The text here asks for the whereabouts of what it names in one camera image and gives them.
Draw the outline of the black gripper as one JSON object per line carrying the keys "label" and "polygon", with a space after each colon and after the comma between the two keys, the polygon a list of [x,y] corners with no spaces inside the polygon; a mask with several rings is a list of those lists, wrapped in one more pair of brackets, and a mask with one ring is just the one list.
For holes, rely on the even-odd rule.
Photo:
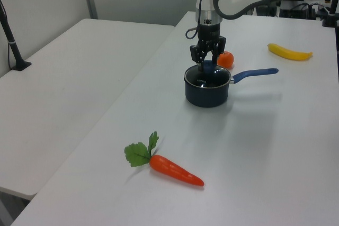
{"label": "black gripper", "polygon": [[220,54],[224,52],[226,38],[220,37],[220,23],[215,25],[199,25],[198,45],[190,46],[191,59],[198,66],[199,71],[203,71],[203,63],[207,53],[201,50],[200,46],[212,45],[212,63],[217,64]]}

